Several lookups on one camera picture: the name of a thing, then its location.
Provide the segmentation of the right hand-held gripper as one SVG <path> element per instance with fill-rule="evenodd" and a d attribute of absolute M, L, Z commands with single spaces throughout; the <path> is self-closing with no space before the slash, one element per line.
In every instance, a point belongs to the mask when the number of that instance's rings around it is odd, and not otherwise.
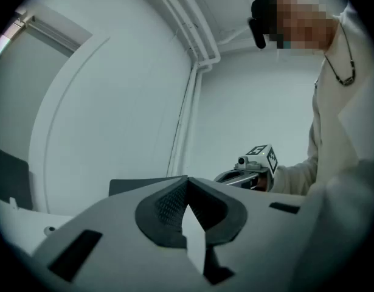
<path fill-rule="evenodd" d="M 271 144 L 253 147 L 238 158 L 235 169 L 219 174 L 214 181 L 228 186 L 252 189 L 259 177 L 267 178 L 267 191 L 273 186 L 278 161 Z"/>

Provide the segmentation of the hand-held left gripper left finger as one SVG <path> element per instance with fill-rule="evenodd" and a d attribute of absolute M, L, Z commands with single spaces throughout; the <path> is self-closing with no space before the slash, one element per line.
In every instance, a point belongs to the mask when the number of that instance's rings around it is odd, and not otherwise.
<path fill-rule="evenodd" d="M 85 230 L 101 237 L 69 287 L 87 292 L 200 292 L 205 278 L 185 249 L 163 248 L 148 239 L 136 224 L 135 211 L 147 196 L 185 177 L 141 187 L 93 204 L 51 233 L 33 258 L 46 268 Z"/>

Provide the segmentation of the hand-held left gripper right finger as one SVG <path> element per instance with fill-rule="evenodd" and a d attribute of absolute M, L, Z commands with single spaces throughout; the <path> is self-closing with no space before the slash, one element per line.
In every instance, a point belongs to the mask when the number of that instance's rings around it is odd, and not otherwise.
<path fill-rule="evenodd" d="M 290 292 L 314 226 L 314 194 L 253 192 L 189 178 L 189 203 L 204 209 L 206 276 L 187 292 Z"/>

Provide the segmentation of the person's left forearm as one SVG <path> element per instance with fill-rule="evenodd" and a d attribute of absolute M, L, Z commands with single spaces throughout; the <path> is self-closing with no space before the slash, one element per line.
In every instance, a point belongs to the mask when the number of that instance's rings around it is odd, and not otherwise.
<path fill-rule="evenodd" d="M 362 161 L 326 186 L 299 264 L 301 292 L 366 292 L 374 281 L 374 161 Z"/>

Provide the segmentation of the person's right forearm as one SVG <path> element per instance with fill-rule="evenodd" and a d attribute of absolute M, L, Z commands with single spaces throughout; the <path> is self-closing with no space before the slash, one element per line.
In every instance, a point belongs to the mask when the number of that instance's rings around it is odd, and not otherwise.
<path fill-rule="evenodd" d="M 278 166 L 272 193 L 306 195 L 317 177 L 317 158 L 309 158 L 291 167 Z"/>

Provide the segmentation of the white conduit pipes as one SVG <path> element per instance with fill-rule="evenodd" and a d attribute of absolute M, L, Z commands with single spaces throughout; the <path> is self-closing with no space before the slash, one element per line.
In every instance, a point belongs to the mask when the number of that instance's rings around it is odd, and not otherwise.
<path fill-rule="evenodd" d="M 179 26 L 179 30 L 183 33 L 189 45 L 189 49 L 192 51 L 193 57 L 195 58 L 182 101 L 178 125 L 176 127 L 175 138 L 168 163 L 167 176 L 179 176 L 187 170 L 190 157 L 189 150 L 193 143 L 193 130 L 198 113 L 198 102 L 203 75 L 206 72 L 210 72 L 213 65 L 219 63 L 221 60 L 221 54 L 214 35 L 198 3 L 196 0 L 184 1 L 198 20 L 200 29 L 205 35 L 209 47 L 213 51 L 213 56 L 209 56 L 201 35 L 180 1 L 162 0 L 166 8 L 168 8 L 168 11 L 174 17 L 174 20 Z"/>

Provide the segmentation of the person's beige sweatshirt torso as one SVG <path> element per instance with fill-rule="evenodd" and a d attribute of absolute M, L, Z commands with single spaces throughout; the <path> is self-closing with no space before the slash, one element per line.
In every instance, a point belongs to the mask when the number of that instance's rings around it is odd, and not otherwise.
<path fill-rule="evenodd" d="M 316 83 L 316 183 L 374 160 L 374 47 L 357 11 L 348 5 L 325 53 Z"/>

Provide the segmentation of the dark desk divider panel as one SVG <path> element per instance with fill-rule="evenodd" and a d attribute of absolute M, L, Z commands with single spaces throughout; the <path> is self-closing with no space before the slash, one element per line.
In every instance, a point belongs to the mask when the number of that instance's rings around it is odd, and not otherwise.
<path fill-rule="evenodd" d="M 0 200 L 9 203 L 10 198 L 20 208 L 33 209 L 28 163 L 0 150 Z"/>

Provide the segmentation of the grey roller blind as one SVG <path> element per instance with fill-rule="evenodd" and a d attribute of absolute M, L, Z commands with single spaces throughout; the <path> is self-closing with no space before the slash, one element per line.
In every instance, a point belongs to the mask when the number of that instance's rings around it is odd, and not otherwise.
<path fill-rule="evenodd" d="M 0 36 L 0 150 L 28 160 L 41 102 L 91 32 L 35 3 L 20 6 Z"/>

